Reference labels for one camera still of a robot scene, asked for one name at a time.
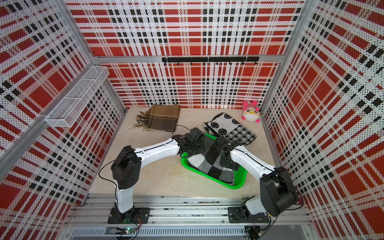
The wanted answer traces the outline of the grey black checkered scarf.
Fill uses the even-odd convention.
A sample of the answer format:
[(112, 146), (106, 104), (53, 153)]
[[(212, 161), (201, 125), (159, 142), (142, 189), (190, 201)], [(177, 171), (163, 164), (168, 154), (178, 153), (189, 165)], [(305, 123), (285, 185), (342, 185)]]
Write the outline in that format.
[(187, 161), (187, 166), (195, 170), (198, 174), (209, 178), (220, 184), (233, 186), (235, 183), (234, 170), (221, 166), (220, 150), (214, 146), (216, 137), (205, 134), (204, 137), (204, 152), (201, 154), (189, 156), (183, 154), (183, 158)]

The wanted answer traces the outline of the green plastic basket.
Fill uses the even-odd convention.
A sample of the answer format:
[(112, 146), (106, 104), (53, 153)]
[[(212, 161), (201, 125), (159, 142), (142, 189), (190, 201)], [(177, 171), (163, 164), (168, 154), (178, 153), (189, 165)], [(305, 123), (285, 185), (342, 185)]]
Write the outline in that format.
[[(188, 169), (188, 170), (190, 170), (190, 171), (192, 171), (192, 172), (198, 174), (195, 170), (193, 170), (192, 168), (190, 168), (190, 167), (187, 166), (187, 161), (183, 158), (183, 155), (181, 156), (181, 163), (182, 163), (182, 165), (183, 165), (186, 169)], [(247, 173), (248, 173), (248, 172), (247, 172), (243, 167), (240, 166), (240, 167), (239, 167), (239, 170), (238, 170), (238, 171), (234, 171), (234, 173), (235, 173), (235, 183), (234, 183), (233, 186), (227, 186), (227, 185), (224, 185), (224, 184), (220, 184), (220, 183), (218, 183), (218, 182), (216, 182), (216, 183), (218, 183), (218, 184), (220, 184), (220, 185), (223, 185), (223, 186), (225, 186), (226, 188), (229, 188), (229, 189), (231, 189), (231, 190), (237, 190), (237, 189), (241, 188), (241, 187), (244, 185), (244, 183), (245, 183), (245, 180), (246, 180), (246, 177), (247, 177)]]

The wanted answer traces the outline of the black white patterned scarf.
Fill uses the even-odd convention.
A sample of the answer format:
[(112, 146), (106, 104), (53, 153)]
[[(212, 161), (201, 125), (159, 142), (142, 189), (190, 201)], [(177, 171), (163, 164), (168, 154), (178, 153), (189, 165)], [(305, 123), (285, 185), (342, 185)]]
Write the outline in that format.
[(243, 146), (250, 145), (257, 135), (226, 113), (216, 115), (204, 123), (205, 131), (215, 137), (225, 137), (229, 142), (239, 141)]

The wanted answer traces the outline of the brown fringed scarf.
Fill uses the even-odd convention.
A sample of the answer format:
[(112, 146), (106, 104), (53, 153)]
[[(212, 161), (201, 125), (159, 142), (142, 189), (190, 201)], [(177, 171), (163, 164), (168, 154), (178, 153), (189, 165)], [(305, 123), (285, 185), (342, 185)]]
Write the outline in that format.
[(153, 105), (146, 112), (136, 116), (134, 127), (174, 132), (177, 127), (181, 111), (180, 105)]

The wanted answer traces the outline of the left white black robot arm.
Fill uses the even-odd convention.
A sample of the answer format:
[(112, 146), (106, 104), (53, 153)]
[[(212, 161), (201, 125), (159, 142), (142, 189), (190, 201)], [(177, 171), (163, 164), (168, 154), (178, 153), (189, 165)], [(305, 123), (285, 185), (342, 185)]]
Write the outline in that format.
[(190, 156), (204, 152), (205, 134), (193, 128), (184, 135), (174, 135), (161, 143), (134, 149), (126, 146), (111, 166), (117, 185), (116, 208), (125, 214), (134, 208), (133, 189), (138, 182), (141, 169), (157, 160), (187, 153)]

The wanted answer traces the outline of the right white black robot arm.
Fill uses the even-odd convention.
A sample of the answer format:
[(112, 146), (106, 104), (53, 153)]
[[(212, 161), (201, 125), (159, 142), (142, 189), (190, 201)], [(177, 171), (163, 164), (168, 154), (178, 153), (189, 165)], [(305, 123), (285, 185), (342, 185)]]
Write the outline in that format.
[(267, 213), (277, 217), (299, 201), (299, 193), (286, 168), (274, 167), (260, 160), (239, 141), (228, 142), (224, 137), (219, 137), (213, 146), (220, 151), (222, 167), (234, 171), (243, 167), (259, 181), (260, 195), (244, 203), (248, 215)]

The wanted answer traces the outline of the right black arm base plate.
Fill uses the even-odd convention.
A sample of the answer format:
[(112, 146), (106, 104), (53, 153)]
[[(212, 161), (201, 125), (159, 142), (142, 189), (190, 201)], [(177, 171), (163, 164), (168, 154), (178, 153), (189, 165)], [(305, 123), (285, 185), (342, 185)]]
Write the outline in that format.
[(230, 223), (269, 223), (269, 217), (267, 213), (258, 213), (256, 215), (252, 215), (248, 210), (242, 207), (229, 207), (228, 216)]

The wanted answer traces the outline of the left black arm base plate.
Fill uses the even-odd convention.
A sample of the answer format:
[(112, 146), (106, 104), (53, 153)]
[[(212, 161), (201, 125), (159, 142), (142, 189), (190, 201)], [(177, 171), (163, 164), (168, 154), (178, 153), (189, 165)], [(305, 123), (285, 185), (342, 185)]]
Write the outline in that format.
[(150, 208), (135, 208), (120, 213), (117, 207), (111, 209), (108, 224), (147, 224), (150, 216)]

